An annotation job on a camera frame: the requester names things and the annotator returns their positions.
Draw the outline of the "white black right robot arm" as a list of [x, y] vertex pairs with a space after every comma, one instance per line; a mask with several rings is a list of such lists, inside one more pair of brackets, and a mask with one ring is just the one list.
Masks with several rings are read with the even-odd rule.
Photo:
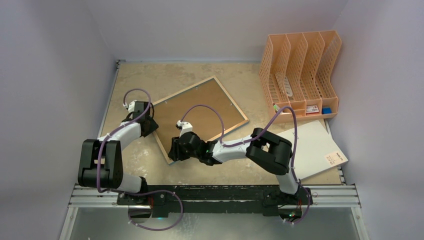
[[291, 142], [259, 127], [246, 137], [223, 142], [204, 141], [193, 131], [184, 131], [172, 138], [167, 155], [174, 162], [195, 158], [207, 166], [249, 159], [276, 176], [282, 200], [292, 204], [301, 195], [301, 184], [294, 172], [297, 143], [297, 136]]

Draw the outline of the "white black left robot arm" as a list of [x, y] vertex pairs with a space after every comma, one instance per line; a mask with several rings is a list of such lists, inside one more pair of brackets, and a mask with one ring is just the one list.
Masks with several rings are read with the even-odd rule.
[[124, 173], [122, 151], [133, 141], [145, 138], [159, 128], [151, 112], [153, 105], [134, 100], [119, 130], [82, 143], [77, 182], [100, 192], [125, 192], [138, 205], [149, 199], [147, 181], [142, 176]]

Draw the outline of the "red white small card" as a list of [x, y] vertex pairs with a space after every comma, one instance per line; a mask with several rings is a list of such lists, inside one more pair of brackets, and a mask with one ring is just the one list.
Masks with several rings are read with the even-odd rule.
[[320, 109], [317, 105], [307, 105], [305, 109], [306, 115], [313, 115], [313, 114], [319, 114]]

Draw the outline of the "orange plastic file organizer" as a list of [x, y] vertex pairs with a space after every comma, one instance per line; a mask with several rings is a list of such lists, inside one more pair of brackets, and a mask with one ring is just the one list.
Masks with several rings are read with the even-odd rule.
[[[336, 30], [268, 35], [258, 74], [268, 116], [289, 106], [298, 121], [335, 117], [339, 98], [331, 75], [341, 47]], [[306, 114], [311, 105], [320, 113]], [[322, 114], [323, 107], [330, 107], [332, 114]]]

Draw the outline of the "blue small object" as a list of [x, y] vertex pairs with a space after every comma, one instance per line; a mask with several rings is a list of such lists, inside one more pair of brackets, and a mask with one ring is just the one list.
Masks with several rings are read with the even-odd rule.
[[332, 112], [332, 109], [330, 107], [323, 107], [322, 110], [321, 110], [321, 113], [323, 115], [327, 115], [327, 114], [332, 114], [333, 112]]

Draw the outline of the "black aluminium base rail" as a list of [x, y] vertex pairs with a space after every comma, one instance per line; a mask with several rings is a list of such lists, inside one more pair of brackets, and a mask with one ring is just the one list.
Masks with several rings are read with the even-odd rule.
[[276, 185], [157, 185], [134, 196], [76, 185], [62, 240], [367, 240], [353, 185], [310, 185], [311, 204]]

